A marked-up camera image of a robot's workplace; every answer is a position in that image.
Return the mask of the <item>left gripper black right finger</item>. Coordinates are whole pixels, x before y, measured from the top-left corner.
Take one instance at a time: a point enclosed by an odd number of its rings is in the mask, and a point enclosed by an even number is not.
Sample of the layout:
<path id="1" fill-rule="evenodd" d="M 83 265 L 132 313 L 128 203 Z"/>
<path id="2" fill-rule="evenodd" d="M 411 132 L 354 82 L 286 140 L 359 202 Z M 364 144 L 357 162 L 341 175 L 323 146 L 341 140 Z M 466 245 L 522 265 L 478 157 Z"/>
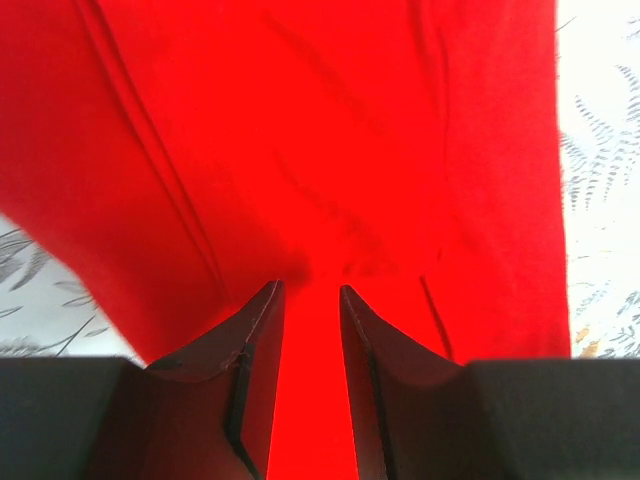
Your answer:
<path id="1" fill-rule="evenodd" d="M 635 359 L 457 365 L 340 292 L 362 479 L 635 479 Z"/>

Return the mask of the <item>red t shirt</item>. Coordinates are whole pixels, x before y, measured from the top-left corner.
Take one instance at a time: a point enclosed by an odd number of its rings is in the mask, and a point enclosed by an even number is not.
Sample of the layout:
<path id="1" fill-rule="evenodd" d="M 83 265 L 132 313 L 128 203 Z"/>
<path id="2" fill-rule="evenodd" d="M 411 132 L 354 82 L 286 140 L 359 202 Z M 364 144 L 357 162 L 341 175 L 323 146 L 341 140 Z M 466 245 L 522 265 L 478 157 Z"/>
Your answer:
<path id="1" fill-rule="evenodd" d="M 153 361 L 287 289 L 268 475 L 357 475 L 339 291 L 568 357 L 552 1 L 5 1 L 1 210 Z"/>

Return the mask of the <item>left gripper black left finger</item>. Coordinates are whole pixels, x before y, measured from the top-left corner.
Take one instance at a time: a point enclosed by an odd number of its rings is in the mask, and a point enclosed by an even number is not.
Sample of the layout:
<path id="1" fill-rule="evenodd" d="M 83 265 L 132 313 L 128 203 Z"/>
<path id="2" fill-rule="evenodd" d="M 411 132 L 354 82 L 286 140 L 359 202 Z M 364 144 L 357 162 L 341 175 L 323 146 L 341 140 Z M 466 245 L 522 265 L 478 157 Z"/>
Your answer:
<path id="1" fill-rule="evenodd" d="M 5 479 L 262 479 L 285 287 L 266 284 L 192 343 L 139 367 L 123 358 L 5 358 Z"/>

